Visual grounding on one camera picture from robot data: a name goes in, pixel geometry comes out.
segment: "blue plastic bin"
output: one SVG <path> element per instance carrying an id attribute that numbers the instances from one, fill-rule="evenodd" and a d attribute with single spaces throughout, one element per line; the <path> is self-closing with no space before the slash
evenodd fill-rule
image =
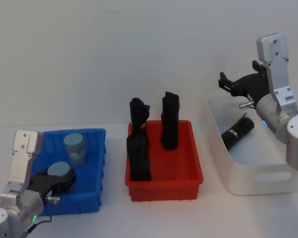
<path id="1" fill-rule="evenodd" d="M 63 140 L 65 136 L 75 132 L 83 136 L 87 161 L 82 167 L 74 167 L 76 183 L 68 194 L 60 195 L 61 202 L 55 207 L 54 215 L 98 212 L 101 205 L 100 192 L 106 153 L 106 130 L 104 129 L 44 132 L 42 151 L 33 163 L 32 176 L 37 172 L 45 171 L 55 162 L 64 161 L 71 166 Z M 47 203 L 41 216 L 49 216 L 51 208 L 52 204 Z"/>

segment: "white wall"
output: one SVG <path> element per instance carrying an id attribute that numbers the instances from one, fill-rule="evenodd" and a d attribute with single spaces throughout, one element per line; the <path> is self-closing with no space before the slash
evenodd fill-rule
<path id="1" fill-rule="evenodd" d="M 0 0 L 0 125 L 129 121 L 133 97 L 157 119 L 166 90 L 203 119 L 280 31 L 298 99 L 298 0 Z"/>

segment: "red plastic bin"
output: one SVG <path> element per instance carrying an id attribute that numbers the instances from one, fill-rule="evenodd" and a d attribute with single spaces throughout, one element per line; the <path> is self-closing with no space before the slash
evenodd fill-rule
<path id="1" fill-rule="evenodd" d="M 163 149 L 160 142 L 160 120 L 147 121 L 146 127 L 150 142 L 151 181 L 130 181 L 127 155 L 125 182 L 129 187 L 131 200 L 141 202 L 197 199 L 203 175 L 191 123 L 188 120 L 179 120 L 179 146 L 171 151 Z"/>

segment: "cable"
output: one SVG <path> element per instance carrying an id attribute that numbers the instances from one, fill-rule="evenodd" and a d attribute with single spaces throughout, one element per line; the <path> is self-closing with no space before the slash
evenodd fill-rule
<path id="1" fill-rule="evenodd" d="M 27 237 L 39 224 L 42 223 L 46 223 L 46 222 L 52 222 L 52 216 L 54 213 L 54 208 L 56 206 L 56 202 L 53 203 L 53 207 L 51 208 L 51 213 L 50 213 L 50 219 L 49 220 L 45 220 L 45 221 L 41 221 L 39 223 L 33 224 L 29 229 L 27 229 L 27 231 L 25 232 L 25 237 Z"/>

